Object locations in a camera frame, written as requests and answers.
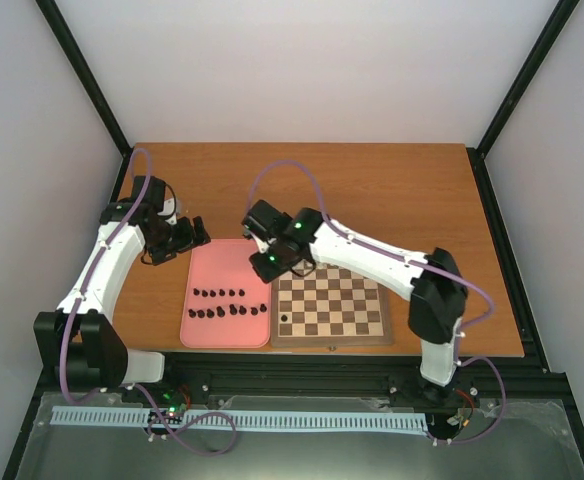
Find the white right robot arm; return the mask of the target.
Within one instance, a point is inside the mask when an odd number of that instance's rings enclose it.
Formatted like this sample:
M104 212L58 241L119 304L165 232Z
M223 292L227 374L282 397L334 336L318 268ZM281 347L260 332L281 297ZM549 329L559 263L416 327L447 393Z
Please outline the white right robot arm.
M388 344L388 297L408 303L421 343L421 376L448 385L468 292L452 256L390 246L325 220L261 201L246 236L193 253L180 338L190 348Z

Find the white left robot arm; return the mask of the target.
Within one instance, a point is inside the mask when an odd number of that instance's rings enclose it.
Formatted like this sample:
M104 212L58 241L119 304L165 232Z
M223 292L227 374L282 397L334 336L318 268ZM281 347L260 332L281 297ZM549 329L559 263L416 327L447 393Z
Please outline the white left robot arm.
M173 400L180 378L159 352L126 347L113 326L122 287L142 258L161 265L210 242L201 217L192 220L152 202L115 202L102 212L94 248L75 285L52 312L37 315L33 329L44 374L59 382L71 402L73 390L91 392L145 383L158 402Z

